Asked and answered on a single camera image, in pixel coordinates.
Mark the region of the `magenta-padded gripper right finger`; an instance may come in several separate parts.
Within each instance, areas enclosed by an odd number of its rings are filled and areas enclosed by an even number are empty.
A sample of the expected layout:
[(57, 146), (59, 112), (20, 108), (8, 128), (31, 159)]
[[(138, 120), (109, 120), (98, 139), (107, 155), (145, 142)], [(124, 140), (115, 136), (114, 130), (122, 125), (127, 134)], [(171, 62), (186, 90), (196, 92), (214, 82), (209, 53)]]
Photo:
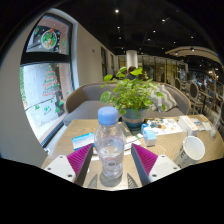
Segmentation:
[(140, 145), (132, 144), (131, 154), (143, 186), (180, 170), (166, 155), (157, 156)]

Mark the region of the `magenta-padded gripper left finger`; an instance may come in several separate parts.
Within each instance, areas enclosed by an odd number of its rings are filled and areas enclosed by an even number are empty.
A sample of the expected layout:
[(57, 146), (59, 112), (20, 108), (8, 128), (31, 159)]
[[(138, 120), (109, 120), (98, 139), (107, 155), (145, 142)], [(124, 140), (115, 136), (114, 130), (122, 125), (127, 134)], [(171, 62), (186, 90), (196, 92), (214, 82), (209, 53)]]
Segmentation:
[(45, 171), (82, 186), (92, 155), (93, 144), (90, 143), (68, 156), (59, 155), (45, 168)]

